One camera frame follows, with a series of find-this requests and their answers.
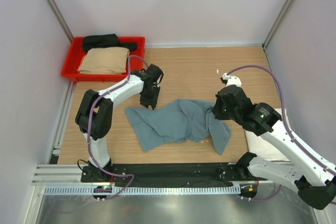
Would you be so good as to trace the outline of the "blue t-shirt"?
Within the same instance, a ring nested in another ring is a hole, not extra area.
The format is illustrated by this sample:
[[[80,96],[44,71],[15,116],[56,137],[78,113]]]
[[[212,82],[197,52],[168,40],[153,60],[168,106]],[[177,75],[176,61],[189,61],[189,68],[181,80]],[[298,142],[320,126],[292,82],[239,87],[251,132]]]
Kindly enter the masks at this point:
[[[167,143],[198,143],[210,136],[215,151],[222,155],[232,132],[224,122],[215,119],[214,105],[178,99],[158,110],[127,107],[124,112],[145,152]]]

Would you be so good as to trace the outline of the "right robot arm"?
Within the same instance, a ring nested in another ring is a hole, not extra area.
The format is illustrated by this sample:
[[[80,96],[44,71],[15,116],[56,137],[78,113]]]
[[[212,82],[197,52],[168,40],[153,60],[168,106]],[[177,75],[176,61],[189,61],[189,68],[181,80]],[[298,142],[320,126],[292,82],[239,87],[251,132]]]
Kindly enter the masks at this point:
[[[292,166],[268,161],[247,152],[236,163],[238,177],[271,180],[296,192],[310,207],[323,210],[335,199],[335,164],[326,160],[285,125],[282,116],[266,103],[252,104],[236,85],[216,94],[212,110],[216,119],[232,120],[244,130],[270,143]]]

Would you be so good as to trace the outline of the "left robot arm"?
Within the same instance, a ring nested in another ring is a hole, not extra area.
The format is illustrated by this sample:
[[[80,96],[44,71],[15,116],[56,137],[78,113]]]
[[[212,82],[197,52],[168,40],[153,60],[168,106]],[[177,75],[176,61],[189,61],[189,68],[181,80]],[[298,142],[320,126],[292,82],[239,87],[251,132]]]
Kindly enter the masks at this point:
[[[112,126],[114,108],[139,94],[140,104],[154,110],[163,76],[163,71],[151,64],[147,69],[132,71],[125,79],[107,89],[98,92],[90,89],[85,92],[75,123],[87,141],[87,175],[94,176],[100,182],[106,182],[111,177],[112,162],[106,136]]]

